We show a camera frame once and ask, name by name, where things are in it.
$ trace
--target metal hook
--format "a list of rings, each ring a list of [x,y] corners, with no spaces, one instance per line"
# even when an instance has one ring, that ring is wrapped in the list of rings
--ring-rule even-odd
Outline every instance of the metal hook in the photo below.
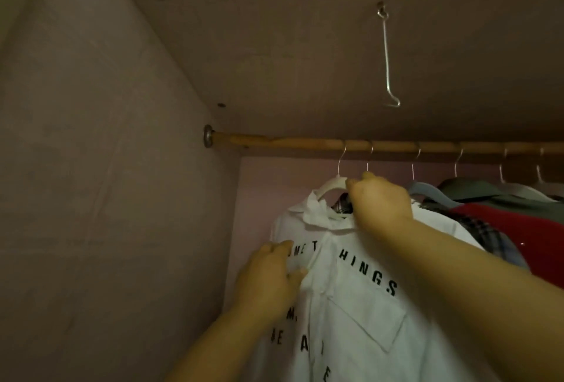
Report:
[[[372,142],[372,140],[368,140],[368,142],[370,142],[371,148],[370,148],[370,156],[368,157],[368,161],[366,161],[366,171],[368,171],[368,163],[372,159],[372,152],[374,152],[374,143]]]
[[[343,156],[345,156],[345,152],[347,151],[347,140],[343,140],[343,143],[345,144],[345,150],[343,150],[341,158],[339,158],[339,162],[337,163],[337,177],[341,177],[339,174],[341,172],[341,159],[343,159]]]
[[[507,159],[507,148],[503,149],[503,160],[499,163],[499,181],[503,184],[505,179],[503,178],[503,162]]]
[[[415,144],[419,148],[419,152],[417,152],[417,156],[415,157],[415,159],[411,163],[411,178],[412,178],[413,181],[415,181],[415,161],[417,161],[418,158],[419,158],[419,155],[421,155],[421,146],[419,145],[418,142],[415,142]]]
[[[390,15],[386,11],[386,7],[383,2],[378,2],[378,16],[382,19],[382,29],[384,30],[384,57],[386,58],[386,87],[388,94],[390,97],[395,101],[395,103],[389,103],[386,106],[390,107],[400,107],[402,102],[391,92],[390,89],[390,58],[388,56],[388,49],[387,49],[387,31],[386,31],[386,20],[390,17]]]
[[[462,158],[463,153],[464,153],[464,148],[462,147],[462,145],[460,145],[460,154],[459,154],[459,157],[456,158],[456,161],[455,161],[455,177],[458,177],[458,172],[456,171],[456,166],[458,165],[458,161],[460,161],[460,158]]]
[[[539,152],[540,158],[544,158],[544,148],[541,146],[540,147],[540,152]],[[540,174],[540,162],[536,165],[536,176],[539,180],[539,183],[544,183],[543,177]]]

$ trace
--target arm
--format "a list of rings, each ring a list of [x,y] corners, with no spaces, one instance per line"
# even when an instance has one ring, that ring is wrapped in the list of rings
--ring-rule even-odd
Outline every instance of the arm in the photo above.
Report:
[[[295,301],[305,269],[286,272],[292,241],[264,244],[237,278],[233,307],[188,350],[167,382],[235,380],[264,331]]]
[[[415,221],[400,186],[364,173],[348,188],[361,227],[445,298],[501,376],[564,380],[564,291]]]

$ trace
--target hand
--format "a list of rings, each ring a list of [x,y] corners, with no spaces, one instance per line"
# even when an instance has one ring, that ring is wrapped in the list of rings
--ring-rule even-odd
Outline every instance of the hand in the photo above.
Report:
[[[234,309],[242,310],[264,327],[285,315],[307,275],[304,268],[290,274],[286,271],[286,259],[293,244],[293,241],[263,244],[237,277]]]
[[[361,228],[389,238],[401,223],[413,220],[407,191],[383,177],[365,172],[362,180],[347,179],[354,217]]]

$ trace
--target closet rod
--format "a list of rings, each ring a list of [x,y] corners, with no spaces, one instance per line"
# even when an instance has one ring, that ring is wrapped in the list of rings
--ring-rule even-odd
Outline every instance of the closet rod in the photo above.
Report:
[[[343,150],[390,153],[415,153],[421,149],[424,154],[459,154],[464,155],[564,155],[564,142],[395,142],[377,140],[344,140],[334,138],[297,138],[297,137],[266,137],[245,134],[228,134],[214,131],[210,125],[204,127],[204,145],[212,147],[214,144],[230,143],[244,147],[272,147],[304,150]]]

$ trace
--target red shirt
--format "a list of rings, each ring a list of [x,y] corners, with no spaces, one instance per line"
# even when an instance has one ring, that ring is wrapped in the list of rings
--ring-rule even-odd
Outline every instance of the red shirt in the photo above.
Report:
[[[509,236],[533,274],[564,288],[564,225],[481,204],[464,204],[450,211],[481,219]]]

